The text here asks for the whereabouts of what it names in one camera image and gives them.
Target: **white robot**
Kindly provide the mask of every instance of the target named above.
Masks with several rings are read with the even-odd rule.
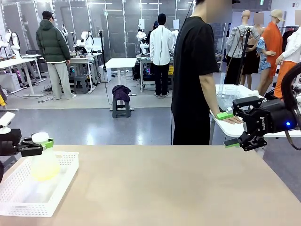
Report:
[[[12,41],[11,49],[15,53],[16,58],[21,58],[20,52],[19,52],[20,45],[19,45],[18,35],[17,35],[17,33],[11,32],[11,30],[8,29],[5,34],[5,41],[0,41],[0,47],[7,48],[10,41]]]
[[[140,42],[140,49],[142,50],[141,56],[146,54],[146,49],[149,47],[147,41],[146,41],[146,34],[144,31],[139,29],[138,34],[136,35],[138,41]]]
[[[68,37],[69,34],[68,34],[68,31],[67,31],[67,29],[66,29],[66,27],[65,27],[64,24],[62,25],[61,32],[62,32],[63,36],[65,37],[65,40],[66,40],[66,43],[67,43],[67,46],[68,46],[68,39],[67,39],[67,37]]]
[[[177,42],[179,31],[174,30],[174,31],[171,32],[171,34],[173,35],[173,41],[174,41],[174,45],[175,45],[175,43]]]
[[[76,42],[77,47],[84,47],[88,53],[88,55],[92,55],[92,49],[94,40],[90,31],[83,32],[81,34],[81,40],[78,39]]]

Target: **beige tabletop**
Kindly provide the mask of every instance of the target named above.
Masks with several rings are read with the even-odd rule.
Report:
[[[300,202],[254,151],[134,145],[55,150],[80,154],[54,216],[0,217],[1,226],[301,225]]]

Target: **person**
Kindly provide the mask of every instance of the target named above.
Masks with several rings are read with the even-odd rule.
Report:
[[[61,32],[53,26],[53,13],[44,11],[43,20],[36,32],[36,39],[41,55],[48,65],[48,72],[55,99],[61,99],[60,80],[65,97],[75,98],[71,93],[67,65],[70,63],[70,52]]]
[[[262,35],[260,25],[254,25],[254,27],[256,28],[257,32]],[[253,37],[253,35],[251,35],[250,39],[248,40],[248,45],[246,48],[246,61],[243,68],[243,73],[241,75],[240,84],[244,86],[247,80],[249,89],[252,87],[252,74],[258,73],[259,68],[260,53],[258,53],[256,50],[257,42],[258,41]]]
[[[214,72],[219,72],[214,51],[214,34],[206,18],[219,14],[223,0],[207,10],[210,0],[196,0],[195,10],[178,35],[174,54],[174,145],[209,145],[209,109],[220,113]],[[240,123],[237,117],[225,119]]]
[[[154,26],[152,27],[152,28],[153,28],[152,31],[155,30],[158,26],[159,26],[158,20],[156,20],[155,23],[154,23]],[[150,32],[148,33],[147,37],[146,37],[146,41],[147,41],[148,45],[150,45],[151,32],[152,32],[152,31],[150,31]]]
[[[154,64],[156,97],[168,96],[169,51],[174,53],[173,35],[165,28],[166,15],[158,16],[158,28],[150,34],[150,58]]]
[[[276,59],[282,54],[282,35],[277,24],[283,19],[283,13],[279,9],[271,11],[271,22],[265,29],[257,44],[257,51],[261,52],[259,69],[261,70],[260,82],[257,87],[259,95],[264,96],[273,76],[276,74]]]
[[[296,32],[294,32],[287,39],[287,45],[285,48],[285,52],[283,52],[276,60],[276,65],[281,65],[277,83],[274,90],[274,96],[278,98],[282,98],[282,90],[281,83],[283,77],[291,70],[297,63],[300,62],[301,55],[301,27],[298,28]]]
[[[245,10],[241,16],[241,25],[234,27],[230,32],[229,38],[226,43],[226,56],[227,56],[227,72],[224,84],[236,84],[238,81],[238,76],[241,75],[242,71],[239,73],[239,66],[242,58],[242,51],[246,41],[247,26],[251,12]],[[260,35],[255,27],[251,28],[252,36],[255,40],[259,40]]]

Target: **white basket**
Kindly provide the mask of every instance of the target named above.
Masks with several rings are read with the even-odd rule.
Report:
[[[0,184],[0,215],[51,217],[79,168],[79,153],[55,152],[61,172],[51,180],[38,182],[31,177],[32,157],[27,157]]]

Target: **black t-shirt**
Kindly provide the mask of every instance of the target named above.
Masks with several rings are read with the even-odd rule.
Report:
[[[199,81],[200,75],[219,72],[214,52],[212,27],[200,17],[186,19],[174,52],[172,112],[176,116],[209,116]]]

